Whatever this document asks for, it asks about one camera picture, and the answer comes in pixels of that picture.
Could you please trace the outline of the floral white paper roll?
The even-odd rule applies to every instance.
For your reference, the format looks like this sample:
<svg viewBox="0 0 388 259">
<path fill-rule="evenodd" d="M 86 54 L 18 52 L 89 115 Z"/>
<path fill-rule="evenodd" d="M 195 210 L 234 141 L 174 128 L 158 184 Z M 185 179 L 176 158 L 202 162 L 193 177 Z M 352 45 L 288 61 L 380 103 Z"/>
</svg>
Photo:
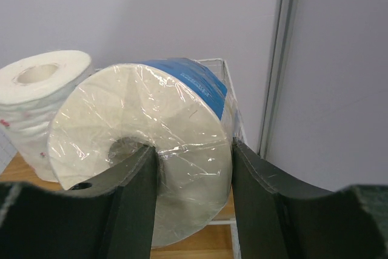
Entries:
<svg viewBox="0 0 388 259">
<path fill-rule="evenodd" d="M 47 154 L 49 125 L 76 86 L 94 74 L 79 50 L 30 56 L 1 69 L 1 130 L 37 176 L 57 179 Z"/>
</svg>

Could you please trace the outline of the white wire wooden shelf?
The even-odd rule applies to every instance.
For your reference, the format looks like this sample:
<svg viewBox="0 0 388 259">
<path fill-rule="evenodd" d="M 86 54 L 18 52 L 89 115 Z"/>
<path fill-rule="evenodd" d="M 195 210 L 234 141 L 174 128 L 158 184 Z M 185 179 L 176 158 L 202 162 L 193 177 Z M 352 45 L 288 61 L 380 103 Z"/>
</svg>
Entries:
<svg viewBox="0 0 388 259">
<path fill-rule="evenodd" d="M 60 191 L 1 184 L 2 258 L 149 258 L 203 229 L 232 179 L 233 96 L 187 58 L 117 64 L 49 121 Z"/>
</svg>

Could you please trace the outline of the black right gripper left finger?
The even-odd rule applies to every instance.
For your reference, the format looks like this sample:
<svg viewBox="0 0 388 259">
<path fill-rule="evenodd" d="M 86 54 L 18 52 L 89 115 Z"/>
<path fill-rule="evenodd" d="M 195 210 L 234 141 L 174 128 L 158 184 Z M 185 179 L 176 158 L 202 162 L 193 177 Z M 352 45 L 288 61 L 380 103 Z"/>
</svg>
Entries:
<svg viewBox="0 0 388 259">
<path fill-rule="evenodd" d="M 2 258 L 149 258 L 158 162 L 143 146 L 69 190 L 1 183 Z"/>
</svg>

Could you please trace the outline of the light blue paper roll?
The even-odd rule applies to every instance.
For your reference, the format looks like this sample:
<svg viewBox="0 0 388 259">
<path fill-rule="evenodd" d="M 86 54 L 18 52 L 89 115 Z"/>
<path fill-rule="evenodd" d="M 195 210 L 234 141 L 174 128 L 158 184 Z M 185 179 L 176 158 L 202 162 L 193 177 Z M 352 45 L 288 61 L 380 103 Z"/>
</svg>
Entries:
<svg viewBox="0 0 388 259">
<path fill-rule="evenodd" d="M 153 247 L 204 228 L 226 204 L 232 179 L 235 103 L 206 66 L 187 58 L 107 67 L 80 83 L 49 130 L 48 158 L 69 189 L 153 146 L 160 160 Z"/>
</svg>

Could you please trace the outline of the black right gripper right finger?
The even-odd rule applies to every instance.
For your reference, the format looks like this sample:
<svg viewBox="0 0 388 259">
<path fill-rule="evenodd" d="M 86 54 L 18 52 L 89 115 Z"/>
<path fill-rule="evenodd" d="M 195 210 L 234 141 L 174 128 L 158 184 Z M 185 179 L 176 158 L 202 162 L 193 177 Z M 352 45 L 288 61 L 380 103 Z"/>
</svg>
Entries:
<svg viewBox="0 0 388 259">
<path fill-rule="evenodd" d="M 232 190 L 243 258 L 386 258 L 387 187 L 305 183 L 234 140 Z"/>
</svg>

